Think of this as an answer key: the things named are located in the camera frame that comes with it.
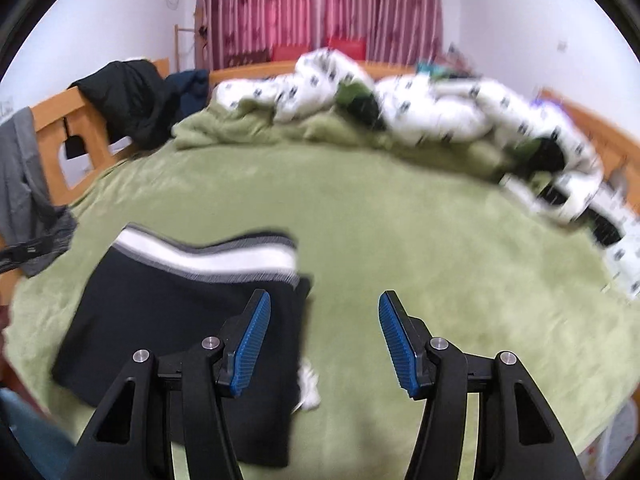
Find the black pants white stripe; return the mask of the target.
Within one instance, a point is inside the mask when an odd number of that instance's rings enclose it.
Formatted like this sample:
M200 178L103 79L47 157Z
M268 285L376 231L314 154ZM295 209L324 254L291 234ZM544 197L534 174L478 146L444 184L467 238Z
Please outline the black pants white stripe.
M233 448L246 464L284 468L311 278L297 271L297 243L285 231L253 231L190 245L127 224L88 279L52 366L53 380L97 406L135 351L186 351L238 315L256 289L271 318L254 374L224 404Z

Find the grey denim jeans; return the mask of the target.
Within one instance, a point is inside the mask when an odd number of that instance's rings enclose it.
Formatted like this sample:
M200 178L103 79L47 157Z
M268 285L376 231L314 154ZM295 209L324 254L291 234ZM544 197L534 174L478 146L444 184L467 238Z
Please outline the grey denim jeans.
M52 202L41 165L32 110L24 107L1 124L1 236L8 246L52 236L52 250L23 263L33 278L68 251L77 228L70 208Z

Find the green fleece bed sheet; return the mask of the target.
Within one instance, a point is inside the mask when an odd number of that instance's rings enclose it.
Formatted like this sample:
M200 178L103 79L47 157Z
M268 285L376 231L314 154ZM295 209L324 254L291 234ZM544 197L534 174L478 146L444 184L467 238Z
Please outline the green fleece bed sheet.
M469 170L320 143L166 145L121 162L74 205L66 254L17 285L6 356L71 436L91 411L51 367L82 290L123 226L209 244L278 228L314 279L304 352L320 406L293 422L283 469L249 479L400 479L422 413L396 379L378 297L461 350L514 352L576 450L637 388L639 306L611 283L590 235L531 216Z

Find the colourful dotted bed skirt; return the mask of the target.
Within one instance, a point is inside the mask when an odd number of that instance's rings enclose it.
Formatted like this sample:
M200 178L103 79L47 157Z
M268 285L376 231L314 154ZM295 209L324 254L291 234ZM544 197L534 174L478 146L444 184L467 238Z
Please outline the colourful dotted bed skirt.
M607 479L639 433L638 406L628 399L588 448L578 456L587 480Z

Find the black jacket on footboard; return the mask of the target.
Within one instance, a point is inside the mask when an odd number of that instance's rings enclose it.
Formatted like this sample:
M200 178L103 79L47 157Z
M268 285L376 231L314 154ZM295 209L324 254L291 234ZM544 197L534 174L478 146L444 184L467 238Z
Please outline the black jacket on footboard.
M142 150L155 150L169 140L180 94L152 62L114 61L70 88L101 114L111 144L129 138Z

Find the white flower print quilt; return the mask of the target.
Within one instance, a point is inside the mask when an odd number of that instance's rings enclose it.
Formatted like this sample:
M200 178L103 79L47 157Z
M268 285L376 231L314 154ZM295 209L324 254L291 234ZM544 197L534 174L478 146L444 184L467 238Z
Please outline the white flower print quilt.
M405 146L487 140L506 155L499 184L535 214L589 226L615 283L639 295L639 216L626 181L608 177L602 157L567 112L529 101L484 77L416 73L373 79L346 54L323 48L301 55L292 73L217 84L215 103L236 110L255 102L276 122L331 105Z

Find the green fleece blanket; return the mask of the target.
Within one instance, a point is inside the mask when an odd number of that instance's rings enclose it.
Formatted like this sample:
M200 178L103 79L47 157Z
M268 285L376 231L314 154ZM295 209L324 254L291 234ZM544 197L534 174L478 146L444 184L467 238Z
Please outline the green fleece blanket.
M234 110L210 102L209 106L177 122L171 128L178 150L206 146L323 144L354 150L391 154L404 162L488 182L498 182L509 161L487 141L470 143L423 142L402 144L388 131L374 131L336 107L301 120L279 124L273 110L254 101L243 101Z

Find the navy blue garment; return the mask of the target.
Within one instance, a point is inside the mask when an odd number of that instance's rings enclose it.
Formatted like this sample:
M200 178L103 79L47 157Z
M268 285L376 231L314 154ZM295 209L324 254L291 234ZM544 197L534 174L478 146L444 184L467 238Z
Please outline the navy blue garment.
M170 91L176 96L178 105L174 122L199 112L209 99L209 72L207 70L185 70L166 78Z

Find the wooden coat rack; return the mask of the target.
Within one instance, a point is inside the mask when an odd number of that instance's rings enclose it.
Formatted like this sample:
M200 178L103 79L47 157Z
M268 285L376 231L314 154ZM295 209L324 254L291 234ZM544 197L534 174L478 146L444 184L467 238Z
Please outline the wooden coat rack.
M207 28L174 25L174 52L177 72L198 67L207 39Z

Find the red chair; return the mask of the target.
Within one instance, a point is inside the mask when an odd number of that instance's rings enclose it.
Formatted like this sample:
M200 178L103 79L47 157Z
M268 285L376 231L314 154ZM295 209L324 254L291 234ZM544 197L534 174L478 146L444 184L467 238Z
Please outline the red chair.
M310 51L308 44L275 44L270 53L271 62L296 61Z
M367 41L364 39L345 39L332 36L328 39L328 47L340 51L356 61L367 59Z

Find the pink striped curtain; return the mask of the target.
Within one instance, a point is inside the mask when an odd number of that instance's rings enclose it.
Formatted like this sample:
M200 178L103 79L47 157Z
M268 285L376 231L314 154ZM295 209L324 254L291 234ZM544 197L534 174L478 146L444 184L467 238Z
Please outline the pink striped curtain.
M195 65L220 70L235 56L276 47L362 44L368 61L400 65L442 54L442 0L196 0Z

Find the wooden bed frame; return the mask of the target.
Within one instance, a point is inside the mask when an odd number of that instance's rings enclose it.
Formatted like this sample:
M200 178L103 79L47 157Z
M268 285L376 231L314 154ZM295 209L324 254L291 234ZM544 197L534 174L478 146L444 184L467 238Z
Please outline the wooden bed frame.
M247 66L239 70L216 70L216 72L210 73L210 99L206 107L209 106L210 102L214 102L213 91L217 84L234 78L265 79L271 76L289 74L294 70L296 61L285 66L266 63ZM397 65L383 65L380 63L358 64L375 80L384 77L426 73L408 70L408 68ZM545 91L537 96L536 99L526 100L548 100L558 104L564 112L567 112L567 115L576 122L578 128L585 133L588 140L602 157L605 174L608 177L612 177L613 174L620 174L624 177L627 183L627 204L633 212L639 215L638 146L623 134L613 130L606 122L591 116L584 108L564 100L552 92ZM336 105L331 105L323 110L329 110L332 107L344 112L341 107ZM119 154L112 153L110 150L105 120L77 88L68 88L57 96L29 108L32 110L32 116L34 116L42 169L47 179L52 202L56 206L67 205L77 200L86 190L84 184L68 186L64 181L62 170L58 164L58 150L66 139L71 136L80 138L96 171L107 170L107 168L114 166L119 161ZM171 133L169 140L162 146L164 145L176 148ZM131 141L130 151L150 152L154 150L142 150Z

